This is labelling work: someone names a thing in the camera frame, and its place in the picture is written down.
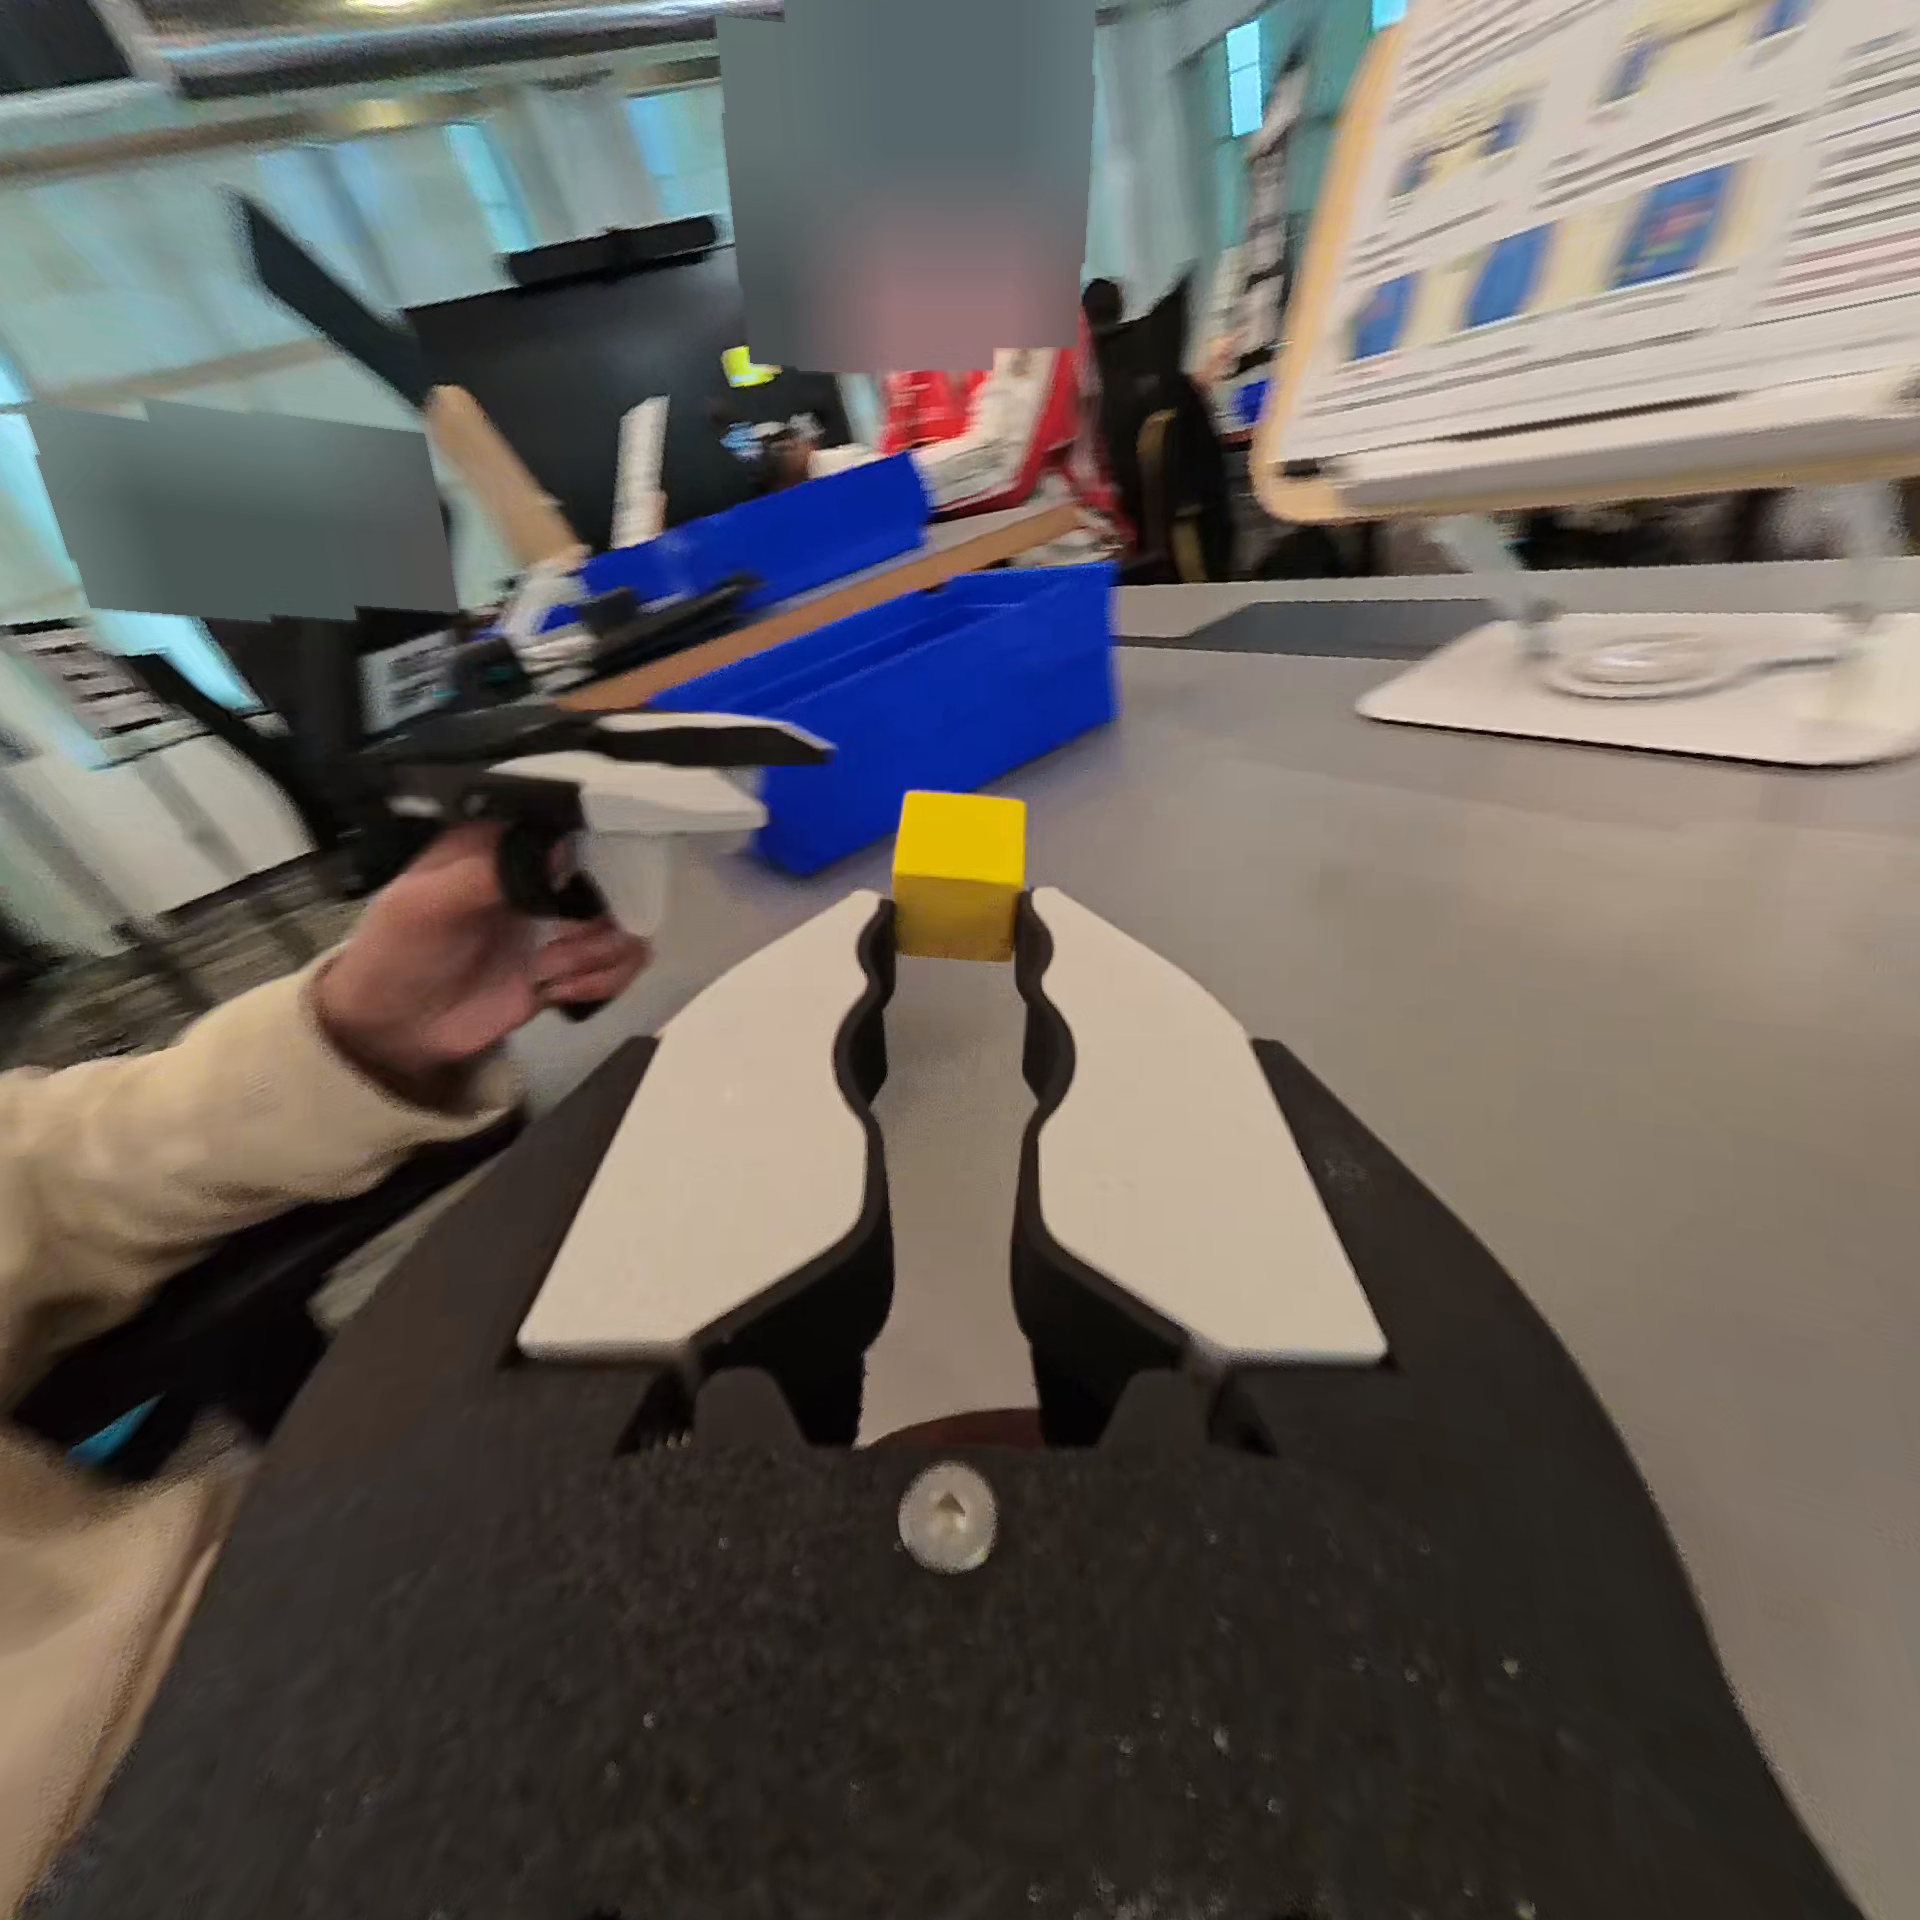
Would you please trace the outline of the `black device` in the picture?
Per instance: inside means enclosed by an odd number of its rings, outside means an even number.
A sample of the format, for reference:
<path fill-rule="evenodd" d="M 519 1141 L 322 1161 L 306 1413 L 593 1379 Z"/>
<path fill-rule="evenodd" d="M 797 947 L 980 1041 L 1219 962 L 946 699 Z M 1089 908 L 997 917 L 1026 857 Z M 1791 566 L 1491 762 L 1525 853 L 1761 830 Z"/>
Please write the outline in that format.
<path fill-rule="evenodd" d="M 588 592 L 572 572 L 529 569 L 491 622 L 449 654 L 453 708 L 494 708 L 606 681 L 732 634 L 762 579 L 738 572 L 703 592 L 644 604 L 630 588 Z"/>

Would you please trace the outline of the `person's left forearm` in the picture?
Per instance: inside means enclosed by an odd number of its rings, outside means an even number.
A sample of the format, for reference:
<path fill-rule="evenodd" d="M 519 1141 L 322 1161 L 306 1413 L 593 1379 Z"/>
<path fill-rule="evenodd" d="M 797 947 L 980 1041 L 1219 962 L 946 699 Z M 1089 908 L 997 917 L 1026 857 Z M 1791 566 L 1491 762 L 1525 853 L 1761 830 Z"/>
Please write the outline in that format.
<path fill-rule="evenodd" d="M 3 1084 L 5 1404 L 231 1237 L 348 1203 L 516 1102 L 502 1062 L 526 993 L 494 985 L 422 1021 L 421 1061 L 349 1049 L 326 989 L 348 950 L 243 993 L 178 1041 Z"/>

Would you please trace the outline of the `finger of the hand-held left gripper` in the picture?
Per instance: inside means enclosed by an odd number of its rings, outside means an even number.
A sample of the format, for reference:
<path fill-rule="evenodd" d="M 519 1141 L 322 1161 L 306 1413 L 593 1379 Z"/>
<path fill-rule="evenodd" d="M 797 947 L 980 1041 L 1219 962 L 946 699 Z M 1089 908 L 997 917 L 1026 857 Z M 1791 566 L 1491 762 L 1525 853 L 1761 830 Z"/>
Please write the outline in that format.
<path fill-rule="evenodd" d="M 541 752 L 487 770 L 497 881 L 532 922 L 610 922 L 653 937 L 677 846 L 765 825 L 754 792 L 699 765 Z"/>
<path fill-rule="evenodd" d="M 621 710 L 593 721 L 593 750 L 613 762 L 703 770 L 821 765 L 835 746 L 802 726 L 732 710 Z"/>

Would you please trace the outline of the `silver ceiling duct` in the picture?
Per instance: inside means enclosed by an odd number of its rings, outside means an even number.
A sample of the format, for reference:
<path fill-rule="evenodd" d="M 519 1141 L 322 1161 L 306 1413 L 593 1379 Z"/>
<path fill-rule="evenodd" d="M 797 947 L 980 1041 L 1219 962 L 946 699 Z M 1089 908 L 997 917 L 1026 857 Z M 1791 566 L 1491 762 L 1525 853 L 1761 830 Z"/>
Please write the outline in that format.
<path fill-rule="evenodd" d="M 779 3 L 94 3 L 145 81 L 193 100 L 716 41 Z"/>

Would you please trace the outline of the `yellow wooden cube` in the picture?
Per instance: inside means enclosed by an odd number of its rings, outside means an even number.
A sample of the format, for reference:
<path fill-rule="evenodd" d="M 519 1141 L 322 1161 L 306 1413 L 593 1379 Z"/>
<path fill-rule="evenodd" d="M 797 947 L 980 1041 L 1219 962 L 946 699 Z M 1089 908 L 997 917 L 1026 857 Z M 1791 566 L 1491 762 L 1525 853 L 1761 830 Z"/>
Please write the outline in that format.
<path fill-rule="evenodd" d="M 1025 896 L 1025 840 L 1021 800 L 908 792 L 891 889 L 899 956 L 1010 962 Z"/>

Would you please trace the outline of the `black jacket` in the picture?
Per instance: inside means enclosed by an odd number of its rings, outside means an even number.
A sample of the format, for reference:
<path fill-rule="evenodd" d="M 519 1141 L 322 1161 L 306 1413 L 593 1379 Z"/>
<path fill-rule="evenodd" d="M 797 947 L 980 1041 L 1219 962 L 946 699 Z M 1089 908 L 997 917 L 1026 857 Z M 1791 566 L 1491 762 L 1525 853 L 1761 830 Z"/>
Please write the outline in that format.
<path fill-rule="evenodd" d="M 1189 290 L 1181 277 L 1134 317 L 1116 278 L 1090 278 L 1082 296 L 1114 517 L 1130 528 L 1124 585 L 1223 585 L 1234 569 L 1228 457 L 1183 365 Z"/>

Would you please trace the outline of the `blue plastic bin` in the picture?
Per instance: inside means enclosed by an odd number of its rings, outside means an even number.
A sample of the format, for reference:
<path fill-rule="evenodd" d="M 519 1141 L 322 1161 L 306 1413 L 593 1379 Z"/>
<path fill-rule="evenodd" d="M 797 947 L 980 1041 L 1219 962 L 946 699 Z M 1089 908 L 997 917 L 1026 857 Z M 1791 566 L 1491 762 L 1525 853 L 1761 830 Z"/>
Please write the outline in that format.
<path fill-rule="evenodd" d="M 650 701 L 738 713 L 831 744 L 762 781 L 756 854 L 813 875 L 897 830 L 913 789 L 971 794 L 1117 710 L 1114 563 L 997 566 L 899 597 Z"/>
<path fill-rule="evenodd" d="M 710 592 L 738 574 L 756 582 L 746 611 L 775 608 L 919 552 L 927 522 L 927 493 L 908 456 L 831 472 L 593 555 L 540 632 L 581 622 L 581 606 L 607 592 L 630 592 L 650 608 Z"/>

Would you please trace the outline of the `person's left hand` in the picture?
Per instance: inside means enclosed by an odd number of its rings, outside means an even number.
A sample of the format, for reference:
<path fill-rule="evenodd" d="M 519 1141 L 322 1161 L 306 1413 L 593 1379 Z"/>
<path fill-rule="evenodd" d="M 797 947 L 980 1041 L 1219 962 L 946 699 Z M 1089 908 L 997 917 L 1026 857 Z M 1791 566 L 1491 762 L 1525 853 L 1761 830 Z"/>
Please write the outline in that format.
<path fill-rule="evenodd" d="M 485 1066 L 543 1013 L 621 996 L 651 947 L 610 918 L 540 931 L 506 896 L 502 825 L 445 830 L 356 922 L 309 985 L 333 1049 L 434 1114 L 473 1104 Z"/>

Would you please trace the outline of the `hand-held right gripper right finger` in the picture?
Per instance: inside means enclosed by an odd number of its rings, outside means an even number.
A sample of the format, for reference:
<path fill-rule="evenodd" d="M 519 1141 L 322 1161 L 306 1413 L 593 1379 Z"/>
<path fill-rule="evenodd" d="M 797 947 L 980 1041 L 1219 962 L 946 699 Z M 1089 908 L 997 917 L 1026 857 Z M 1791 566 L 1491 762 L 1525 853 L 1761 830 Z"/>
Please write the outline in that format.
<path fill-rule="evenodd" d="M 1033 1097 L 1013 1306 L 1043 1444 L 1090 1449 L 1141 1377 L 1209 1419 L 1241 1377 L 1366 1377 L 1388 1334 L 1255 1037 L 1195 977 L 1068 891 L 1014 917 Z"/>

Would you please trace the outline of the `black wall screen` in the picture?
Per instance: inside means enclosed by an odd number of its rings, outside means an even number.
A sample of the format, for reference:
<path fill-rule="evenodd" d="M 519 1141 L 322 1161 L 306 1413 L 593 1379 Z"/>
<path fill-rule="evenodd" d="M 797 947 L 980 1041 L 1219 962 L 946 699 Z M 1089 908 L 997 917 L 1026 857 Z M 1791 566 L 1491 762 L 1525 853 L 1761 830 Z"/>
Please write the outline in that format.
<path fill-rule="evenodd" d="M 738 388 L 725 352 L 747 344 L 732 244 L 628 272 L 506 286 L 405 312 L 434 377 L 466 388 L 593 549 L 610 541 L 617 429 L 668 401 L 665 524 L 733 508 L 756 492 L 735 426 L 806 417 L 821 441 L 853 441 L 835 374 L 783 370 Z"/>

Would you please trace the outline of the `black video bar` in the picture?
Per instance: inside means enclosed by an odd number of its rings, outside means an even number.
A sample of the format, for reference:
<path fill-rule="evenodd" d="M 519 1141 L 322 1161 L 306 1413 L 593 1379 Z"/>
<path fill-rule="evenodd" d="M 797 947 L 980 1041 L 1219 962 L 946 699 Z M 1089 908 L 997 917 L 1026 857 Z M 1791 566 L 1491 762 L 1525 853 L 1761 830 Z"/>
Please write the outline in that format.
<path fill-rule="evenodd" d="M 708 257 L 721 241 L 717 222 L 697 212 L 509 251 L 498 258 L 498 267 L 515 288 L 541 293 L 583 282 L 620 282 L 643 272 L 679 267 Z"/>

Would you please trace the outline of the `white folding stand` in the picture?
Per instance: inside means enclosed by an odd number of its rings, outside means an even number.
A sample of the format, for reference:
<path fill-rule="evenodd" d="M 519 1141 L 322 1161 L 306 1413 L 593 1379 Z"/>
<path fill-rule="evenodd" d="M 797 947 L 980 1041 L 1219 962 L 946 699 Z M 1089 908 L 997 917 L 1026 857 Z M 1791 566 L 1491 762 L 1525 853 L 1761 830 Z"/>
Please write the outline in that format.
<path fill-rule="evenodd" d="M 1435 541 L 1499 614 L 1366 693 L 1403 726 L 1561 747 L 1846 773 L 1916 760 L 1916 611 L 1897 606 L 1909 525 L 1890 485 L 1827 486 L 1839 597 L 1815 611 L 1583 612 L 1557 604 L 1492 518 Z"/>

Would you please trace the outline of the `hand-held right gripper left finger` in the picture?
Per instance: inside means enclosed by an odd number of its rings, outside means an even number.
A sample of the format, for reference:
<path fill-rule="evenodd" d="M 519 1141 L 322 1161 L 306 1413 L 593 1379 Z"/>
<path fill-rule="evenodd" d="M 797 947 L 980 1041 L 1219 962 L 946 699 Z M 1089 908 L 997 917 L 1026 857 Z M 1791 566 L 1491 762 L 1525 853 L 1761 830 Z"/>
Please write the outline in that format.
<path fill-rule="evenodd" d="M 897 1294 L 874 1110 L 897 908 L 854 889 L 749 953 L 657 1035 L 515 1358 L 637 1365 L 691 1396 L 777 1384 L 813 1446 L 857 1442 Z"/>

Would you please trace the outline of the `white standing card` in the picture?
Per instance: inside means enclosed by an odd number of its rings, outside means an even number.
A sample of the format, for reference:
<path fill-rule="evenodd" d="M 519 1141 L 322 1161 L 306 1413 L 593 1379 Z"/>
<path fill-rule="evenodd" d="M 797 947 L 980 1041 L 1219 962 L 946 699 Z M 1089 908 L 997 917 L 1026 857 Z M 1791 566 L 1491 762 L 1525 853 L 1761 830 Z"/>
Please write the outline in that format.
<path fill-rule="evenodd" d="M 650 544 L 665 530 L 665 429 L 669 397 L 633 405 L 615 434 L 615 492 L 607 549 Z"/>

